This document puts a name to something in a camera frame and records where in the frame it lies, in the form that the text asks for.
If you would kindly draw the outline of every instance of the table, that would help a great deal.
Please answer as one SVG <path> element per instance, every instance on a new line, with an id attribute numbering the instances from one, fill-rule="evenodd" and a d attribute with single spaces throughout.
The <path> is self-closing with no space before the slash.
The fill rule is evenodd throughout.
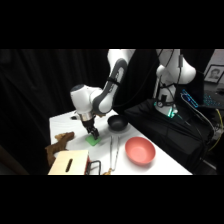
<path id="1" fill-rule="evenodd" d="M 110 137 L 112 135 L 114 136 L 113 165 L 117 152 L 117 137 L 120 136 L 120 151 L 117 167 L 116 171 L 112 172 L 112 175 L 192 175 L 154 143 L 152 143 L 156 149 L 154 161 L 144 167 L 133 164 L 125 153 L 125 143 L 132 137 L 146 137 L 130 124 L 124 131 L 119 133 L 110 130 L 107 120 L 109 117 L 116 115 L 114 111 L 111 111 L 106 117 L 96 118 L 95 127 L 98 129 L 102 140 L 95 147 L 90 146 L 85 141 L 85 138 L 88 136 L 86 129 L 83 127 L 81 121 L 71 120 L 71 114 L 72 112 L 50 118 L 51 144 L 57 142 L 55 135 L 74 132 L 76 137 L 74 140 L 68 142 L 66 149 L 89 150 L 89 156 L 92 161 L 101 161 L 101 174 L 108 172 L 110 168 Z M 93 169 L 90 175 L 98 175 L 98 167 L 94 167 L 94 165 L 92 167 Z"/>

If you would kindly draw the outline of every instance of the black cable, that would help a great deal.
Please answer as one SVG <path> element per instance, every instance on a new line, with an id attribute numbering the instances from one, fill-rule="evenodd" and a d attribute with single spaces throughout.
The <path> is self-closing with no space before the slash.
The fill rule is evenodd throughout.
<path id="1" fill-rule="evenodd" d="M 121 105 L 115 105 L 115 106 L 113 106 L 113 107 L 123 107 L 123 106 L 127 105 L 128 103 L 130 103 L 130 102 L 131 102 L 131 101 L 132 101 L 132 100 L 133 100 L 133 99 L 140 93 L 140 91 L 142 90 L 143 86 L 144 86 L 145 83 L 146 83 L 146 80 L 148 79 L 150 73 L 152 72 L 152 69 L 153 69 L 154 66 L 156 65 L 157 60 L 159 59 L 160 55 L 162 54 L 163 50 L 164 50 L 164 49 L 162 49 L 162 50 L 160 51 L 160 53 L 159 53 L 159 55 L 158 55 L 156 61 L 155 61 L 154 64 L 152 65 L 151 69 L 149 70 L 149 73 L 148 73 L 148 75 L 146 76 L 146 78 L 145 78 L 145 80 L 144 80 L 144 82 L 143 82 L 141 88 L 139 89 L 139 91 L 138 91 L 138 92 L 137 92 L 137 93 L 136 93 L 136 94 L 135 94 L 135 95 L 134 95 L 128 102 L 126 102 L 126 103 L 124 103 L 124 104 L 121 104 Z"/>
<path id="2" fill-rule="evenodd" d="M 173 49 L 173 51 L 172 51 L 172 54 L 171 54 L 170 59 L 169 59 L 169 61 L 168 61 L 167 65 L 166 65 L 166 68 L 167 68 L 167 66 L 168 66 L 168 65 L 169 65 L 169 63 L 170 63 L 171 58 L 173 57 L 173 53 L 174 53 L 174 51 L 175 51 L 175 49 Z"/>

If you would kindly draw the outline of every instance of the green object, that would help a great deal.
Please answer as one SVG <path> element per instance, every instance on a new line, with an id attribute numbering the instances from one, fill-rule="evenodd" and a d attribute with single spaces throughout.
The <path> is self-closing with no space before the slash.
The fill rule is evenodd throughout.
<path id="1" fill-rule="evenodd" d="M 86 138 L 86 141 L 91 146 L 95 146 L 95 145 L 97 145 L 101 141 L 101 138 L 98 138 L 97 140 L 95 140 L 94 137 L 91 135 L 91 136 L 89 136 L 89 137 Z"/>

